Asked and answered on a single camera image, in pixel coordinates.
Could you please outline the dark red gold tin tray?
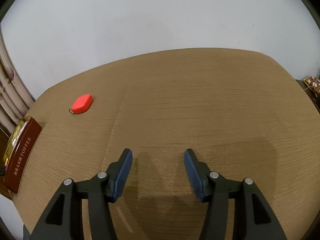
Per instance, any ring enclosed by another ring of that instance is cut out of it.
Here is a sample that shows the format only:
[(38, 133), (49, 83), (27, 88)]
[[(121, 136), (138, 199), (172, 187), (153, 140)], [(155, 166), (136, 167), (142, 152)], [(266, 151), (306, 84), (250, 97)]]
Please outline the dark red gold tin tray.
[(17, 194), (25, 165), (42, 131), (41, 125), (31, 116), (19, 121), (9, 138), (1, 158), (1, 176), (8, 191)]

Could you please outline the red rounded case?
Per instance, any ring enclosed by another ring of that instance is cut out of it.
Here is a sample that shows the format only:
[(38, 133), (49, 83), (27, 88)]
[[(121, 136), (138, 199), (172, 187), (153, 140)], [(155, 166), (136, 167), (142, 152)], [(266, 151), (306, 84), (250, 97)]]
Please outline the red rounded case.
[(85, 113), (90, 108), (92, 102), (93, 102), (93, 97), (91, 96), (91, 94), (84, 94), (75, 100), (72, 107), (69, 109), (69, 113), (71, 114)]

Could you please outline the dark wooden side cabinet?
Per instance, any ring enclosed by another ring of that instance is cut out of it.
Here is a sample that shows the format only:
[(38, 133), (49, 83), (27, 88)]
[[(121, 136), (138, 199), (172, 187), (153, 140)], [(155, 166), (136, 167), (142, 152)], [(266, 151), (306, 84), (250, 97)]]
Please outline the dark wooden side cabinet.
[(302, 87), (309, 99), (312, 101), (317, 111), (319, 112), (319, 95), (317, 95), (303, 80), (297, 80), (296, 82)]

